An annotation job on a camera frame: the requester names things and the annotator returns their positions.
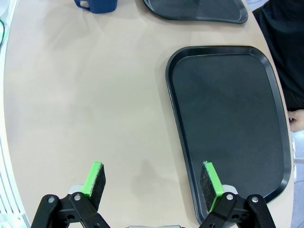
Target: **black plastic tray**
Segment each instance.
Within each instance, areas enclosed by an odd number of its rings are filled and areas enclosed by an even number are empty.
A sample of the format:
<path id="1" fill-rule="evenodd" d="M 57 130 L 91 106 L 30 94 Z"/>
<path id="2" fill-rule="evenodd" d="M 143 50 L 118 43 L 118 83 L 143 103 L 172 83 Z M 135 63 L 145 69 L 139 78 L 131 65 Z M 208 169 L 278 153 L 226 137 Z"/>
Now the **black plastic tray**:
<path id="1" fill-rule="evenodd" d="M 254 47 L 185 47 L 166 80 L 199 223 L 207 215 L 200 187 L 203 161 L 241 197 L 266 202 L 286 187 L 291 152 L 284 108 L 268 59 Z"/>
<path id="2" fill-rule="evenodd" d="M 157 15 L 174 20 L 208 20 L 242 24 L 248 19 L 242 0 L 144 0 Z"/>

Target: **person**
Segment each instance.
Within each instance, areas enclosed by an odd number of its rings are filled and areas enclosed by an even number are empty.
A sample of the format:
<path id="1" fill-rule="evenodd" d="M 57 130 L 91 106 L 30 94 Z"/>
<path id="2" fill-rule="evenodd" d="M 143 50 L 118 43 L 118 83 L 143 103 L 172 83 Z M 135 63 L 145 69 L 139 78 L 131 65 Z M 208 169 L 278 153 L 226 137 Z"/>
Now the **person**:
<path id="1" fill-rule="evenodd" d="M 304 130 L 304 0 L 269 0 L 253 14 L 275 62 L 290 129 Z"/>

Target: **floor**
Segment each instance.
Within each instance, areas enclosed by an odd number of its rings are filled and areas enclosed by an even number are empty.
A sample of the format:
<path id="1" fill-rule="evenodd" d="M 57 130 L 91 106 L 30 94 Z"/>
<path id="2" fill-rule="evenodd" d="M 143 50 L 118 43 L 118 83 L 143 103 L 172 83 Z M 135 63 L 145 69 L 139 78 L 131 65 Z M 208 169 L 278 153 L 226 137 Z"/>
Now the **floor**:
<path id="1" fill-rule="evenodd" d="M 304 131 L 293 133 L 295 155 L 304 158 Z M 296 164 L 296 179 L 294 182 L 294 209 L 291 228 L 304 228 L 304 164 Z"/>

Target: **blue mug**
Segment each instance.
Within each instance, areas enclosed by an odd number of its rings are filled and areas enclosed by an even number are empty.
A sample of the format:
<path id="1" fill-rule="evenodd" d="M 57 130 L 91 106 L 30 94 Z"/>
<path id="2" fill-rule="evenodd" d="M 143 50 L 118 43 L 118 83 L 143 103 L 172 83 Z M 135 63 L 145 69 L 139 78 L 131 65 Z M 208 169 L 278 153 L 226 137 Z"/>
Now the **blue mug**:
<path id="1" fill-rule="evenodd" d="M 92 13 L 109 13 L 116 9 L 117 0 L 74 0 L 79 8 L 87 9 Z M 81 1 L 86 1 L 89 7 L 80 5 Z"/>

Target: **green foam pad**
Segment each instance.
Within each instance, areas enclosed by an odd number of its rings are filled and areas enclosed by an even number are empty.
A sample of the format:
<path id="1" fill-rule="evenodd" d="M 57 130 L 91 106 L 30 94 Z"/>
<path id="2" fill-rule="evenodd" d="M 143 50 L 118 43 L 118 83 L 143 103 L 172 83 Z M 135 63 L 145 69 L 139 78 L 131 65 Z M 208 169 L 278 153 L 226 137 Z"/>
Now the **green foam pad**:
<path id="1" fill-rule="evenodd" d="M 93 166 L 91 168 L 91 171 L 89 173 L 89 176 L 86 179 L 85 185 L 82 188 L 81 192 L 86 196 L 86 197 L 91 197 L 92 196 L 92 192 L 93 192 L 93 188 L 95 186 L 95 182 L 96 182 L 96 178 L 99 175 L 99 172 L 101 171 L 101 169 L 103 168 L 103 164 L 99 161 L 95 161 L 93 163 Z"/>

